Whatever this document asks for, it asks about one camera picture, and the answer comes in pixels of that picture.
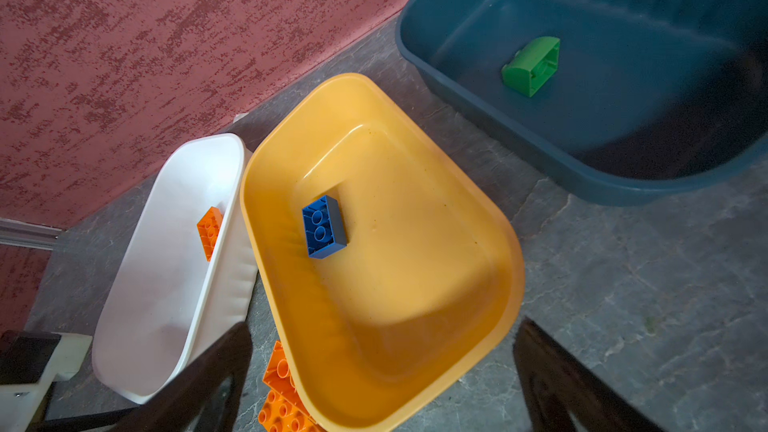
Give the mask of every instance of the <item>plastic tub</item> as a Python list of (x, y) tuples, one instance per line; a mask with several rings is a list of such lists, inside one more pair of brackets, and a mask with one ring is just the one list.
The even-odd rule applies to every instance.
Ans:
[[(339, 203), (347, 246), (307, 251)], [(389, 430), (501, 341), (524, 291), (509, 220), (376, 84), (334, 77), (254, 152), (241, 201), (296, 388), (327, 430)]]
[[(410, 0), (397, 43), (427, 86), (577, 196), (631, 205), (708, 186), (768, 148), (768, 0)], [(531, 98), (500, 70), (539, 36)]]
[[(250, 155), (235, 134), (206, 137), (158, 174), (93, 342), (96, 377), (133, 402), (245, 319), (258, 271), (236, 196)], [(224, 221), (208, 262), (197, 221), (211, 206)]]

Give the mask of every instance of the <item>white plastic tub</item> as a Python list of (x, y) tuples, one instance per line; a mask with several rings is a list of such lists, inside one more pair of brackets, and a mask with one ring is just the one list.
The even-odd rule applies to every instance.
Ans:
[[(245, 319), (256, 260), (236, 199), (251, 153), (234, 134), (187, 142), (168, 158), (101, 312), (96, 377), (143, 404)], [(210, 263), (197, 222), (224, 214)]]

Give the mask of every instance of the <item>orange lego baseplate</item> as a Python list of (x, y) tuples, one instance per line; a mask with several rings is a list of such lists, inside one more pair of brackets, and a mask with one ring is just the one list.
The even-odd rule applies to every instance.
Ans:
[(285, 351), (275, 342), (270, 362), (264, 372), (264, 384), (270, 386), (264, 406), (259, 412), (259, 424), (269, 432), (325, 432), (317, 425), (293, 387)]
[(197, 223), (197, 231), (200, 233), (200, 241), (203, 243), (205, 258), (208, 262), (210, 262), (210, 257), (214, 254), (214, 247), (216, 247), (216, 240), (219, 237), (219, 230), (221, 230), (223, 220), (224, 217), (221, 215), (221, 211), (216, 207), (211, 207)]

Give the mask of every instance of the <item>red textured wall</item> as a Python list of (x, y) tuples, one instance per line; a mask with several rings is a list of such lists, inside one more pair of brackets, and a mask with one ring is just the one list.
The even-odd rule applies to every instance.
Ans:
[(0, 245), (0, 334), (24, 330), (50, 257), (47, 250)]
[(0, 0), (0, 217), (68, 227), (407, 0)]

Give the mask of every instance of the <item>gray stone floor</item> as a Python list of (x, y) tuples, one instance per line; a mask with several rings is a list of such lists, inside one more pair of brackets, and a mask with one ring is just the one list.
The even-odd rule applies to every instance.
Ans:
[[(768, 160), (647, 206), (586, 203), (431, 95), (398, 54), (393, 21), (231, 130), (254, 149), (341, 72), (371, 77), (509, 217), (526, 260), (521, 316), (667, 430), (768, 430)], [(63, 234), (28, 329), (93, 333), (152, 181)], [(260, 378), (278, 339), (260, 280), (248, 323), (254, 356), (236, 429), (260, 430)], [(529, 430), (514, 332), (398, 430)], [(88, 358), (56, 386), (49, 417), (129, 405), (93, 377)]]

